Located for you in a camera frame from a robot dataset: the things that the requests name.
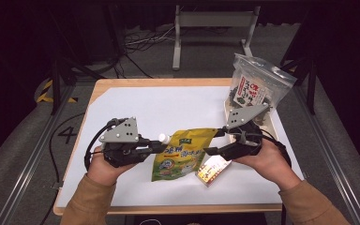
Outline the black metal stand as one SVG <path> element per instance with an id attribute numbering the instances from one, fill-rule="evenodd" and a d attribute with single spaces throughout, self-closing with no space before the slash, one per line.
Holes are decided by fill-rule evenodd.
<path id="1" fill-rule="evenodd" d="M 66 86 L 74 86 L 77 79 L 73 68 L 78 69 L 83 74 L 94 78 L 96 80 L 102 79 L 102 76 L 95 71 L 76 63 L 75 61 L 64 57 L 62 55 L 56 56 L 52 61 L 52 112 L 51 115 L 56 115 L 64 99 L 61 97 L 61 84 L 64 82 Z"/>
<path id="2" fill-rule="evenodd" d="M 280 62 L 280 68 L 288 73 L 291 73 L 296 78 L 296 85 L 301 85 L 304 80 L 307 80 L 307 108 L 311 114 L 315 113 L 315 87 L 317 79 L 317 67 L 314 60 L 310 57 L 302 57 L 296 60 Z"/>

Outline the white table mat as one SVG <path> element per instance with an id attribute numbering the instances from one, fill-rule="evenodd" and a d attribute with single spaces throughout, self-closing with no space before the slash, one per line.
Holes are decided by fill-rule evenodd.
<path id="1" fill-rule="evenodd" d="M 221 128 L 227 122 L 227 86 L 116 87 L 91 103 L 67 167 L 56 207 L 67 205 L 84 173 L 83 158 L 93 137 L 113 118 L 134 116 L 144 138 L 174 134 L 188 128 Z M 233 163 L 206 186 L 192 172 L 172 181 L 151 180 L 154 157 L 122 174 L 112 198 L 113 207 L 259 204 L 281 207 L 278 187 L 248 166 Z"/>

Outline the person's left hand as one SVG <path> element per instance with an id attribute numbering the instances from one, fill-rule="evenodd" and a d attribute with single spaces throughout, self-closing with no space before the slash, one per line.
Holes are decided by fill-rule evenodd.
<path id="1" fill-rule="evenodd" d="M 98 146 L 94 150 L 94 154 L 91 158 L 91 164 L 89 166 L 87 177 L 103 186 L 113 186 L 118 177 L 126 171 L 132 169 L 134 164 L 114 168 L 110 163 L 104 159 L 104 155 L 101 152 L 101 147 Z"/>

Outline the white metal stand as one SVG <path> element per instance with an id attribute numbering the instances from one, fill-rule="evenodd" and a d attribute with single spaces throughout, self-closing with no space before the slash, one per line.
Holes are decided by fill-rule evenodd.
<path id="1" fill-rule="evenodd" d="M 179 70 L 181 63 L 181 28 L 182 27 L 247 27 L 247 36 L 240 41 L 244 54 L 251 56 L 250 43 L 260 15 L 260 7 L 247 11 L 182 11 L 175 9 L 175 41 L 172 69 Z"/>

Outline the cream plastic container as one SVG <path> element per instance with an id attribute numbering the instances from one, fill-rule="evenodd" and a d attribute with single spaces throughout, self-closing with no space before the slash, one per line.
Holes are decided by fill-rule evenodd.
<path id="1" fill-rule="evenodd" d="M 240 128 L 247 122 L 252 122 L 260 129 L 271 134 L 275 139 L 278 137 L 275 124 L 271 118 L 271 108 L 267 103 L 255 106 L 235 107 L 229 99 L 224 101 L 224 110 L 227 128 Z"/>

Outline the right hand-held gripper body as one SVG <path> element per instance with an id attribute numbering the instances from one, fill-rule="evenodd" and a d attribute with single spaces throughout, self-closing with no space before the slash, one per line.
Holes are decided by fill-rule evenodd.
<path id="1" fill-rule="evenodd" d="M 226 123 L 227 133 L 235 141 L 225 147 L 225 159 L 257 155 L 262 147 L 263 133 L 253 119 L 268 109 L 267 104 L 230 109 Z"/>

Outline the aluminium floor rail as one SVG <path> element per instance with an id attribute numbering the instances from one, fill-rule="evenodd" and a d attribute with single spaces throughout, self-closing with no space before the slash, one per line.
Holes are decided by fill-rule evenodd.
<path id="1" fill-rule="evenodd" d="M 326 139 L 323 133 L 323 129 L 320 126 L 317 118 L 310 113 L 309 107 L 307 105 L 307 97 L 304 95 L 303 90 L 300 87 L 294 87 L 293 91 L 320 144 L 322 157 L 328 166 L 328 169 L 337 185 L 337 189 L 343 201 L 348 208 L 348 211 L 351 214 L 354 224 L 360 225 L 360 203 L 357 200 L 356 195 L 350 185 L 349 179 L 346 177 L 346 174 L 340 167 L 333 149 L 330 146 L 329 141 Z"/>
<path id="2" fill-rule="evenodd" d="M 53 134 L 53 128 L 56 126 L 68 99 L 73 93 L 73 90 L 74 86 L 66 86 L 63 88 L 62 95 L 59 96 L 60 103 L 58 104 L 58 108 L 53 115 L 48 117 L 48 121 L 46 122 L 33 151 L 31 152 L 26 164 L 23 166 L 17 182 L 11 190 L 4 207 L 0 212 L 0 225 L 8 225 L 11 221 L 16 208 L 18 207 L 23 194 L 35 173 L 35 170 L 37 169 L 40 159 L 42 158 L 44 147 L 48 143 L 48 138 Z"/>

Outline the yellow green spouted pouch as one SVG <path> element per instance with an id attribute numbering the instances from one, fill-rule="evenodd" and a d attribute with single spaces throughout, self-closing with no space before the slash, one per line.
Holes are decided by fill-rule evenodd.
<path id="1" fill-rule="evenodd" d="M 151 181 L 175 180 L 196 172 L 205 156 L 204 149 L 218 133 L 216 128 L 177 130 L 173 135 L 160 134 L 158 140 L 167 145 L 156 154 Z"/>

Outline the yellow black hazard tape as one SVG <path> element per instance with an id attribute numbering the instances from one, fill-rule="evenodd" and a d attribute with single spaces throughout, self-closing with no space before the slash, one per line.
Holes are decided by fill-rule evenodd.
<path id="1" fill-rule="evenodd" d="M 42 86 L 40 94 L 36 98 L 36 102 L 54 102 L 54 98 L 48 95 L 53 88 L 53 80 L 48 79 Z"/>

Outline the person's right hand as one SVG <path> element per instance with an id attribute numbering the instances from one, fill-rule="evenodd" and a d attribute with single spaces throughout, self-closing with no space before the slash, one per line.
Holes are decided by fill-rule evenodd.
<path id="1" fill-rule="evenodd" d="M 281 191 L 294 188 L 302 182 L 278 147 L 267 140 L 262 141 L 258 155 L 239 157 L 235 162 L 251 167 L 263 178 L 275 183 Z"/>

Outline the clear bag of dried seaweed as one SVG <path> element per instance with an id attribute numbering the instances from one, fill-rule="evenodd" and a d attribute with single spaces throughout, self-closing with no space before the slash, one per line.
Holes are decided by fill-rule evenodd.
<path id="1" fill-rule="evenodd" d="M 268 104 L 268 108 L 253 119 L 258 126 L 265 126 L 265 119 L 290 92 L 296 78 L 264 59 L 239 53 L 234 56 L 233 67 L 226 108 Z"/>

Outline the small red yellow box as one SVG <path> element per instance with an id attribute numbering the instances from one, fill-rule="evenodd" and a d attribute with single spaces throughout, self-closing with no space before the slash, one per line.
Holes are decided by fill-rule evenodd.
<path id="1" fill-rule="evenodd" d="M 230 160 L 226 160 L 221 156 L 211 156 L 196 171 L 196 176 L 204 185 L 210 187 L 231 163 Z"/>

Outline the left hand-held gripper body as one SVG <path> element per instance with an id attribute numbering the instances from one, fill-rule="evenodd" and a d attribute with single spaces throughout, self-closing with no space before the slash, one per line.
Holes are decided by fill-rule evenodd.
<path id="1" fill-rule="evenodd" d="M 135 117 L 114 118 L 103 129 L 98 138 L 104 159 L 114 168 L 144 162 L 149 155 L 141 155 L 139 150 L 146 148 L 145 139 L 138 132 Z"/>

